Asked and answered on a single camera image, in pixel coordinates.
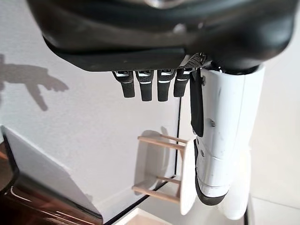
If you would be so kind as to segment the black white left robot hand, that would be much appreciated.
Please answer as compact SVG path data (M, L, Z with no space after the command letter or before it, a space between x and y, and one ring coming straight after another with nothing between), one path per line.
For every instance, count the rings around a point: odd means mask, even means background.
M89 72L111 71L127 98L150 101L190 86L196 134L192 181L206 205L233 183L258 108L263 63L289 45L297 0L30 0L50 50Z

